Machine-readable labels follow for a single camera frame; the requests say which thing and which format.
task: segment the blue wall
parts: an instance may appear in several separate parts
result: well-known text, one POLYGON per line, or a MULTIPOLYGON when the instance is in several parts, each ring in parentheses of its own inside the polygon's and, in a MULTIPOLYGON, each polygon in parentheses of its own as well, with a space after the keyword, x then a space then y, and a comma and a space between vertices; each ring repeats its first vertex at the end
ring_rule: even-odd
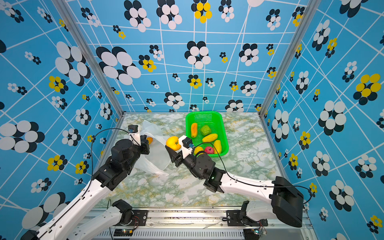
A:
POLYGON ((255 112, 308 0, 247 2, 67 3, 125 111, 255 112), (108 55, 120 48, 127 65, 108 55))
POLYGON ((319 239, 384 239, 383 11, 322 0, 265 116, 319 239))
MULTIPOLYGON (((118 115, 104 118, 110 101, 50 1, 0 1, 0 10, 0 239, 10 240, 85 187, 91 137, 118 115)), ((94 165, 109 135, 95 139, 94 165)))

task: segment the red fruit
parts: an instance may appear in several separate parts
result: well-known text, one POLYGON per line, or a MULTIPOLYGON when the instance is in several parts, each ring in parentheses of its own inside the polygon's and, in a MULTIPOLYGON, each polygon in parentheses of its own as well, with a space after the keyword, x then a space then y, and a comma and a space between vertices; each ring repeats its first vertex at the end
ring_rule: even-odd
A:
POLYGON ((206 148, 204 149, 204 152, 206 152, 206 153, 208 153, 208 154, 213 154, 213 153, 215 153, 215 150, 214 150, 213 147, 206 147, 206 148))

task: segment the green vegetable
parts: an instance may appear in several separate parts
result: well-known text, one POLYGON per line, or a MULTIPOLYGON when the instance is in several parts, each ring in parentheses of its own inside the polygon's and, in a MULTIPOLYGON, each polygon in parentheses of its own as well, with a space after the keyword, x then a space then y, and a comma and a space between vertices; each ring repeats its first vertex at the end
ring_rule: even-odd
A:
POLYGON ((208 125, 204 125, 201 129, 200 132, 203 134, 203 136, 210 135, 212 133, 211 128, 208 125))

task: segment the marble tabletop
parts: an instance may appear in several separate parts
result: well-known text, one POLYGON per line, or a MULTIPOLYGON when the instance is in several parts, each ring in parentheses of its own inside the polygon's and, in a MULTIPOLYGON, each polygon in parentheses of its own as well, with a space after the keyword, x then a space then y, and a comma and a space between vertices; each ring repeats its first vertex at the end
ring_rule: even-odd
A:
MULTIPOLYGON (((127 113, 122 128, 130 124, 142 124, 144 120, 158 125, 164 136, 185 134, 187 113, 127 113)), ((253 179, 275 179, 280 176, 272 150, 268 144, 257 113, 221 113, 227 133, 229 153, 222 157, 226 169, 236 175, 253 179)), ((120 132, 116 142, 124 138, 120 132)), ((223 169, 219 158, 213 159, 216 167, 223 169)), ((203 180, 195 178, 189 170, 170 163, 164 170, 168 175, 155 175, 134 169, 115 190, 95 207, 106 207, 108 199, 125 200, 133 207, 179 206, 241 206, 252 200, 239 194, 213 193, 207 190, 203 180)))

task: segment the transparent plastic bag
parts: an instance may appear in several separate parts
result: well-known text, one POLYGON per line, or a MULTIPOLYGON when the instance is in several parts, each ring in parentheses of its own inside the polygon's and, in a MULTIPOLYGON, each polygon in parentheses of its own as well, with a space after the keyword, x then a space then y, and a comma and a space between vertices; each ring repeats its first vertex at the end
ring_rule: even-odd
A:
POLYGON ((168 136, 163 136, 161 129, 153 123, 144 120, 140 126, 140 135, 153 138, 149 145, 149 154, 141 154, 135 163, 135 168, 152 174, 168 174, 163 170, 170 164, 169 154, 165 148, 168 136))

